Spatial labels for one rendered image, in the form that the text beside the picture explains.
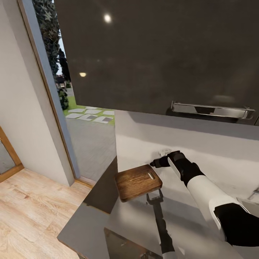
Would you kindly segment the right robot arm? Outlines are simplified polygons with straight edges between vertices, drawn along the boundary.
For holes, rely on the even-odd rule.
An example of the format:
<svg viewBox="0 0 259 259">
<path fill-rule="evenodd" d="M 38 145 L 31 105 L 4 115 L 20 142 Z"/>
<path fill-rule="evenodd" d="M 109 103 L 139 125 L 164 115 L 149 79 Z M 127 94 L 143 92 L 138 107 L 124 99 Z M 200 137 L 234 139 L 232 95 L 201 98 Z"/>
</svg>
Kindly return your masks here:
<svg viewBox="0 0 259 259">
<path fill-rule="evenodd" d="M 184 181 L 213 234 L 227 241 L 243 259 L 259 259 L 259 218 L 212 182 L 180 151 L 159 150 L 150 166 L 172 167 Z"/>
</svg>

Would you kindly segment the cutting board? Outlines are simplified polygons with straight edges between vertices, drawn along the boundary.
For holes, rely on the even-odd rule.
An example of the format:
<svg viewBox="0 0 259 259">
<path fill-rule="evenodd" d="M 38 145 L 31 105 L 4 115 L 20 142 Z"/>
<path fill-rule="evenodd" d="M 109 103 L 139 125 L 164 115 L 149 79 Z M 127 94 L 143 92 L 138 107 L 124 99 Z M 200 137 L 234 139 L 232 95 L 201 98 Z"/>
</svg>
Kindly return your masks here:
<svg viewBox="0 0 259 259">
<path fill-rule="evenodd" d="M 151 179 L 148 172 L 154 179 Z M 114 178 L 122 201 L 159 188 L 163 184 L 150 164 L 116 173 Z"/>
</svg>

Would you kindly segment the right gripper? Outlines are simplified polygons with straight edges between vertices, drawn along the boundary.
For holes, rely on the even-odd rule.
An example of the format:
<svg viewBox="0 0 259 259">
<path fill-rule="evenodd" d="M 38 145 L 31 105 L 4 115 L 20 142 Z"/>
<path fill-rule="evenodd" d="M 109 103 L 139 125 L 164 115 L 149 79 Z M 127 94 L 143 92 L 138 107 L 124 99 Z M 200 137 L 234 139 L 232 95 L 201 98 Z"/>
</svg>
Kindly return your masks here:
<svg viewBox="0 0 259 259">
<path fill-rule="evenodd" d="M 165 163 L 164 163 L 164 157 L 160 158 L 160 159 L 155 159 L 153 162 L 150 163 L 150 166 L 152 167 L 156 167 L 156 168 L 160 168 L 160 167 L 168 167 Z"/>
</svg>

